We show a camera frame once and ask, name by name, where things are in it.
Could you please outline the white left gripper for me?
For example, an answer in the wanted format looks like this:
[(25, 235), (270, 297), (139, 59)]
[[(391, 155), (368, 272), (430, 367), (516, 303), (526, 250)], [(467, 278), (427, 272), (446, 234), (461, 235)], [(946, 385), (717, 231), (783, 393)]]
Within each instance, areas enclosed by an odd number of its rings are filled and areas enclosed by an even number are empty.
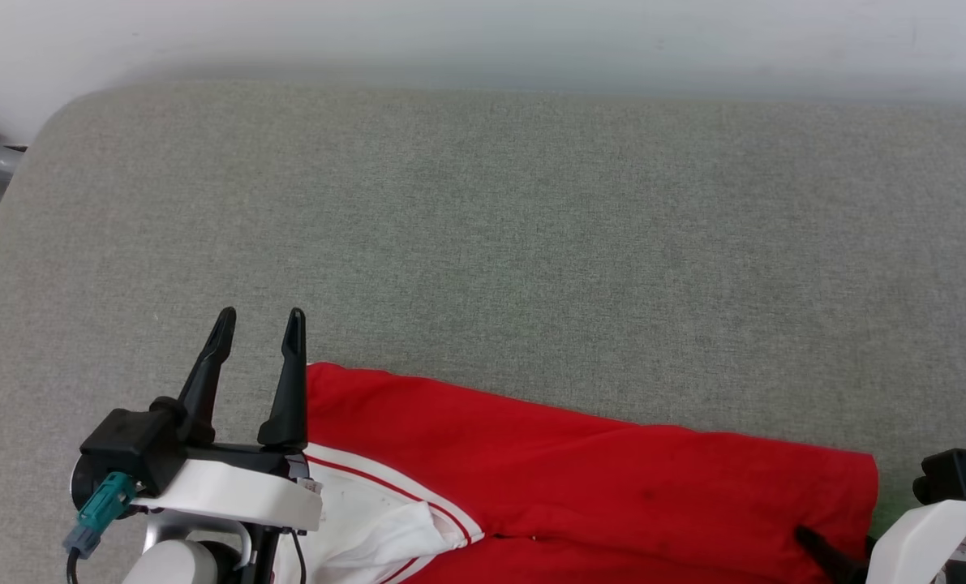
[[(170, 414), (182, 444), (215, 440), (213, 407), (221, 368), (230, 356), (237, 311), (220, 311), (178, 398), (157, 397), (151, 411)], [(306, 317), (291, 309), (282, 338), (282, 369), (268, 420), (257, 440), (267, 449), (305, 449)], [(215, 520), (312, 532), (320, 527), (323, 500), (302, 451), (211, 450), (189, 457), (160, 494), (141, 492), (133, 505), (148, 511), (187, 513)]]

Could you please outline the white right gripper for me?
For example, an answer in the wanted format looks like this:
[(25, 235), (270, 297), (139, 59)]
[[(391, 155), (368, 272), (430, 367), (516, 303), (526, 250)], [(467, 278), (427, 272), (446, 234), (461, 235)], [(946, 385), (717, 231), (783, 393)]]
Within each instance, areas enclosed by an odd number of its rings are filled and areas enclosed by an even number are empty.
[(865, 536), (861, 560), (831, 546), (805, 526), (794, 539), (831, 583), (930, 583), (966, 539), (966, 501), (912, 508), (873, 547)]

